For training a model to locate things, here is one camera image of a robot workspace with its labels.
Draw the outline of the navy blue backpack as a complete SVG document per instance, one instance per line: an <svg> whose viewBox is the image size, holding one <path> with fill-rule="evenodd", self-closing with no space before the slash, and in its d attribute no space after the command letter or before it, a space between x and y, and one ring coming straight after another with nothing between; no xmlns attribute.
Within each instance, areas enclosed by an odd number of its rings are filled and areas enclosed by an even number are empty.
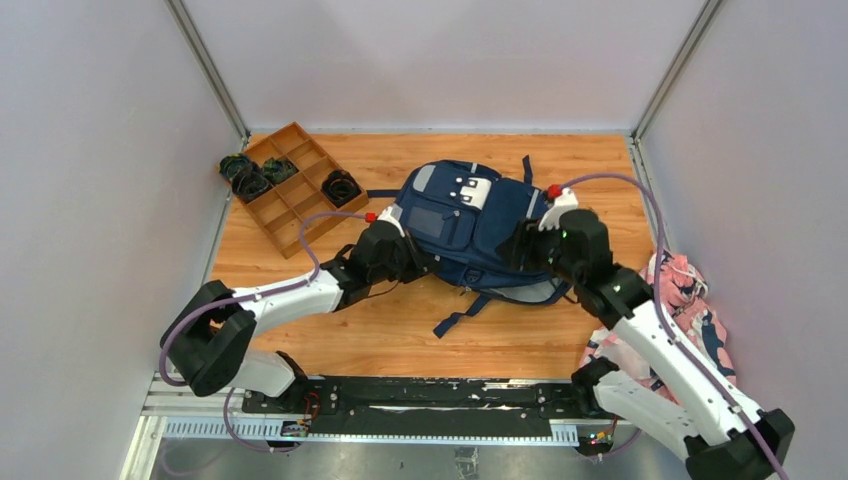
<svg viewBox="0 0 848 480"><path fill-rule="evenodd" d="M551 273L513 268L497 253L519 224L547 210L544 192L533 184L530 158L522 165L522 178L514 179L480 163L443 159L413 170L399 189L367 193L391 199L394 217L437 260L437 278L478 295L466 311L434 328L438 338L492 300L547 306L571 288Z"/></svg>

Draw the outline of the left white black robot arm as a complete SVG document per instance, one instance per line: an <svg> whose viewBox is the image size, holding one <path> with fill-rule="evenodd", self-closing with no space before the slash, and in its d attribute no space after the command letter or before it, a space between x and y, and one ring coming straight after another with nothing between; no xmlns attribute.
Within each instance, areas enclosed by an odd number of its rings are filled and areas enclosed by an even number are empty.
<svg viewBox="0 0 848 480"><path fill-rule="evenodd" d="M438 262L398 223L377 219L354 244L299 277L259 287L210 281L192 297L160 341L160 373L198 397L223 389L266 395L283 413L306 400L302 372L284 353L252 348L254 338L303 317L343 310L369 297L374 285L411 283Z"/></svg>

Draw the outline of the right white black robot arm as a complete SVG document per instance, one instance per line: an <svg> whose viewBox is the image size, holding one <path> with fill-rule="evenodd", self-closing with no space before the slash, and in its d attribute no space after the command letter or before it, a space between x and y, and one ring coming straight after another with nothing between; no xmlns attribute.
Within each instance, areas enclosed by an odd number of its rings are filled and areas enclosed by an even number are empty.
<svg viewBox="0 0 848 480"><path fill-rule="evenodd" d="M572 375L577 413L624 418L683 461L692 479L786 478L791 419L780 409L763 410L680 332L651 285L614 261L608 229L594 212L566 212L555 229L521 222L497 252L511 267L570 284L580 306L646 360L675 396L662 397L598 358Z"/></svg>

